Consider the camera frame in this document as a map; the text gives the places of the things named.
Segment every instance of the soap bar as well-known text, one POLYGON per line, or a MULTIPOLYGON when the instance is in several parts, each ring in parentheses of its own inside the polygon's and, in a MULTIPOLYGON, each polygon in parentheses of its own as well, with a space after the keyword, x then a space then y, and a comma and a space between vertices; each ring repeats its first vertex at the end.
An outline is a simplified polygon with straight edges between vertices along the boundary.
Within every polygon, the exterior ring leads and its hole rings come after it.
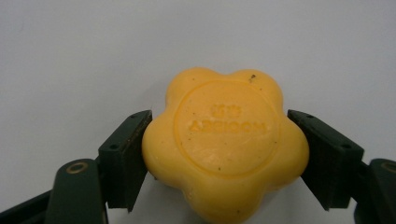
POLYGON ((205 220, 240 223, 307 165, 305 136, 282 106, 281 89, 263 72, 189 69, 145 131, 144 161, 205 220))

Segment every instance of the yellow soap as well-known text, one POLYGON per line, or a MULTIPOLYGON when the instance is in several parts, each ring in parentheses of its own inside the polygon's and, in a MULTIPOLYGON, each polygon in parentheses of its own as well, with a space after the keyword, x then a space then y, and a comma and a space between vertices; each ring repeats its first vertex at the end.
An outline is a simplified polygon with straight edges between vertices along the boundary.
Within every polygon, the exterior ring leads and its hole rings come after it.
POLYGON ((281 89, 263 72, 184 71, 145 131, 148 170, 181 189, 205 220, 240 223, 266 192, 289 184, 307 165, 305 136, 282 105, 281 89))

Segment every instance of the embossed circle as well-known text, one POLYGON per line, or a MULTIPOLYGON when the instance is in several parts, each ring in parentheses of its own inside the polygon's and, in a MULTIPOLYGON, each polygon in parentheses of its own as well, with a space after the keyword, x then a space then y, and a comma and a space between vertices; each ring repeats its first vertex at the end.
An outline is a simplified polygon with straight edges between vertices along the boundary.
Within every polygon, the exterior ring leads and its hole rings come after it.
POLYGON ((248 84, 213 81, 190 91, 175 116, 182 154, 217 175, 247 175, 277 148, 279 118, 248 84))

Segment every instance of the yellow flower-shaped object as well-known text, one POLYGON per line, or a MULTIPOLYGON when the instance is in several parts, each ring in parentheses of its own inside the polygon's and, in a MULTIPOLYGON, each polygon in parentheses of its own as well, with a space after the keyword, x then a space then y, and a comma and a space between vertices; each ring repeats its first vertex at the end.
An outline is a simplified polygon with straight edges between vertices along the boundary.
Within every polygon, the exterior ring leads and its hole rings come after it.
POLYGON ((148 170, 210 222, 247 219, 266 192, 289 184, 308 162, 305 136, 282 101, 276 82, 257 70, 179 74, 143 137, 148 170))

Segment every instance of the white surface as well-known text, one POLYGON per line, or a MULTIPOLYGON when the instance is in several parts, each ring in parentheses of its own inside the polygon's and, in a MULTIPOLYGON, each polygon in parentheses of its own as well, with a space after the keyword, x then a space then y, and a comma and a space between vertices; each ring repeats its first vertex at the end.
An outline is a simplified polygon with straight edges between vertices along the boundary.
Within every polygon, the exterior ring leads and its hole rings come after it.
MULTIPOLYGON (((63 164, 95 158, 130 114, 164 108, 193 66, 262 70, 286 109, 323 119, 396 160, 396 2, 0 2, 0 211, 51 188, 63 164)), ((268 195, 247 223, 353 223, 325 212, 301 180, 268 195)), ((110 223, 201 223, 148 175, 131 214, 110 223)))

